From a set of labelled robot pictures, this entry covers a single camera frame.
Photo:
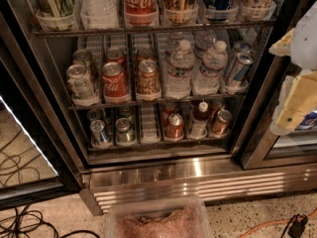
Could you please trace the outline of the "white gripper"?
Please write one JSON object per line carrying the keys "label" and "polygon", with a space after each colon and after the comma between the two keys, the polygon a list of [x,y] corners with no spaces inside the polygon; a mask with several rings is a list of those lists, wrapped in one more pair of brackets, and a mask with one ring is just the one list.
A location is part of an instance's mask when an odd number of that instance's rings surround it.
{"label": "white gripper", "polygon": [[303,70],[297,76],[288,75],[281,87],[278,104],[269,129],[277,136],[287,135],[317,107],[317,1],[268,52],[291,57]]}

